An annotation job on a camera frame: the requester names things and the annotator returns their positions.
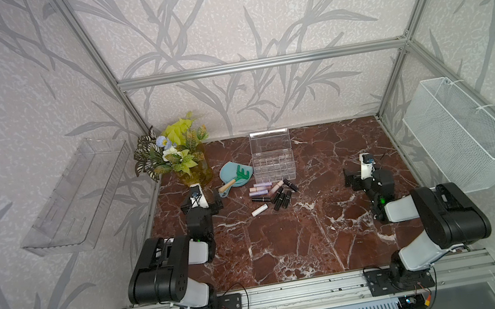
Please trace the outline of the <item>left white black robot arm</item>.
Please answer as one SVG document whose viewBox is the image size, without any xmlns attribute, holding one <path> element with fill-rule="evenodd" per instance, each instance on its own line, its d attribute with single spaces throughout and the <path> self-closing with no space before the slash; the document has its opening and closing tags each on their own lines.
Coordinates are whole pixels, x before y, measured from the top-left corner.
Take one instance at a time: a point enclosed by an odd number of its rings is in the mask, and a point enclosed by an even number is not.
<svg viewBox="0 0 495 309">
<path fill-rule="evenodd" d="M 187 235 L 145 241 L 128 287 L 133 305 L 171 304 L 180 309 L 241 309 L 241 295 L 218 295 L 209 283 L 189 276 L 191 265 L 214 260 L 216 241 L 212 217 L 223 208 L 221 197 L 206 203 L 198 194 L 181 207 Z"/>
</svg>

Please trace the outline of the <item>rose gold lipstick tube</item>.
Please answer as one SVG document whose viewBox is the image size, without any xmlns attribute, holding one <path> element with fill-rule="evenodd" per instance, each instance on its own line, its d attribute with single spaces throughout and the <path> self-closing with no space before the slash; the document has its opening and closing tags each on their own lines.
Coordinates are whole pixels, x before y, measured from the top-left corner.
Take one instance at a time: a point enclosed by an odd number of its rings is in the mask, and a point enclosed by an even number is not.
<svg viewBox="0 0 495 309">
<path fill-rule="evenodd" d="M 272 189 L 269 191 L 268 195 L 273 196 L 273 194 L 275 194 L 281 188 L 281 186 L 283 186 L 283 184 L 284 184 L 284 181 L 276 182 L 274 187 L 272 187 Z"/>
</svg>

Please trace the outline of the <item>white lipstick tube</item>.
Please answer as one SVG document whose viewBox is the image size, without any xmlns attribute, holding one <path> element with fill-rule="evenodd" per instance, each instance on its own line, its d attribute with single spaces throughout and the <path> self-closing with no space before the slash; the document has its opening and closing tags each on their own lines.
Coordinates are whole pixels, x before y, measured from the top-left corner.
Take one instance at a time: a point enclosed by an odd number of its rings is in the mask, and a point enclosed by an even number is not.
<svg viewBox="0 0 495 309">
<path fill-rule="evenodd" d="M 269 208 L 269 205 L 264 204 L 264 205 L 260 206 L 258 209 L 254 210 L 251 214 L 253 217 L 258 216 L 261 213 L 263 213 L 264 211 L 266 211 L 268 208 Z"/>
</svg>

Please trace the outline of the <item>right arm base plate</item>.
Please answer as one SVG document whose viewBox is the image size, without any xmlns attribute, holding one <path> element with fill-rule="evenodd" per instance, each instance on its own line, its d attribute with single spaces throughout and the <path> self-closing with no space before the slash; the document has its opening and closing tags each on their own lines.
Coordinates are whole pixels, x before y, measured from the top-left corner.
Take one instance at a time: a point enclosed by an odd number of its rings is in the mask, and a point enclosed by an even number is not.
<svg viewBox="0 0 495 309">
<path fill-rule="evenodd" d="M 373 297 L 436 286 L 429 269 L 414 272 L 408 270 L 370 269 L 363 272 L 363 277 Z"/>
</svg>

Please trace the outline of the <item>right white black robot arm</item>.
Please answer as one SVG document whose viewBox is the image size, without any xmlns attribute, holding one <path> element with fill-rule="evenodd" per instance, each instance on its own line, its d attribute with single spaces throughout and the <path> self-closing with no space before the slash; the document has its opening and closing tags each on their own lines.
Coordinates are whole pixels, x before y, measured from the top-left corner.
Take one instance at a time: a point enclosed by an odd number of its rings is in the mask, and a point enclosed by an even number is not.
<svg viewBox="0 0 495 309">
<path fill-rule="evenodd" d="M 418 219 L 424 227 L 410 244 L 392 254 L 388 268 L 364 272 L 374 297 L 434 287 L 433 264 L 449 252 L 491 235 L 490 220 L 452 182 L 432 189 L 418 187 L 397 199 L 388 170 L 345 171 L 344 178 L 346 187 L 365 192 L 375 220 L 390 224 Z"/>
</svg>

